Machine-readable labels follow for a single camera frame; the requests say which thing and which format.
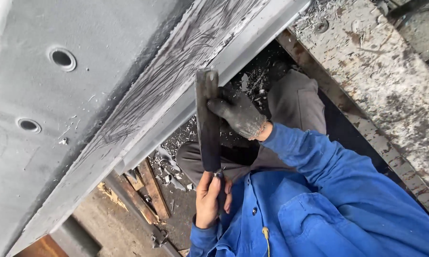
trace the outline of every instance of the shirt sleeve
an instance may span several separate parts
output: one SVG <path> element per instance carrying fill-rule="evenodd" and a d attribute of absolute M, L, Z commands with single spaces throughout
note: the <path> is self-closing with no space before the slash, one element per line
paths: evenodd
<path fill-rule="evenodd" d="M 384 213 L 388 207 L 406 205 L 419 218 L 429 220 L 405 190 L 376 171 L 370 158 L 330 142 L 323 134 L 275 123 L 262 144 L 287 165 L 296 167 L 335 207 L 360 203 L 362 208 Z"/>
<path fill-rule="evenodd" d="M 208 255 L 217 243 L 217 226 L 219 222 L 208 229 L 200 229 L 195 226 L 195 218 L 192 218 L 191 228 L 191 248 L 188 257 L 205 257 Z"/>

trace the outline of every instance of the worker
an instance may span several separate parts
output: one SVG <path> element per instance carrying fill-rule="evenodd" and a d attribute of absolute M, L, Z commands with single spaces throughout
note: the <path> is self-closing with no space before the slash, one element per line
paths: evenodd
<path fill-rule="evenodd" d="M 329 140 L 316 81 L 290 70 L 271 84 L 270 121 L 239 91 L 221 87 L 207 103 L 261 144 L 250 166 L 222 156 L 224 206 L 198 144 L 178 150 L 198 184 L 189 256 L 429 256 L 429 216 L 370 158 Z"/>

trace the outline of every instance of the blue work shirt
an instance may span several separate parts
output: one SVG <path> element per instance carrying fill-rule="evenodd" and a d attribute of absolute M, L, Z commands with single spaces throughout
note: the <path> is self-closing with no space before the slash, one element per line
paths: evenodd
<path fill-rule="evenodd" d="M 230 214 L 192 224 L 189 256 L 267 256 L 263 227 L 270 256 L 429 256 L 429 216 L 370 158 L 277 123 L 262 144 L 298 172 L 237 181 Z"/>

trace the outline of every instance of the scraper handle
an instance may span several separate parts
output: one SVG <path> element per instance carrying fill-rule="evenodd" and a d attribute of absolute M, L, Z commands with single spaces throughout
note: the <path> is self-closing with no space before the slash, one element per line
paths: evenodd
<path fill-rule="evenodd" d="M 221 181 L 221 190 L 217 195 L 217 206 L 218 206 L 217 213 L 221 215 L 222 213 L 225 212 L 224 204 L 227 198 L 227 195 L 225 194 L 225 178 L 224 178 L 224 173 L 222 172 L 222 169 L 218 169 L 216 172 L 214 172 L 213 177 L 218 177 L 219 180 Z"/>

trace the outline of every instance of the yellow cable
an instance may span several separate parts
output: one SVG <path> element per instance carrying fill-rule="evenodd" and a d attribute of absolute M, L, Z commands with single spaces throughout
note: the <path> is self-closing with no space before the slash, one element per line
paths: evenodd
<path fill-rule="evenodd" d="M 268 228 L 267 227 L 262 228 L 262 234 L 264 234 L 265 239 L 267 240 L 268 257 L 270 257 L 270 243 L 268 242 Z"/>

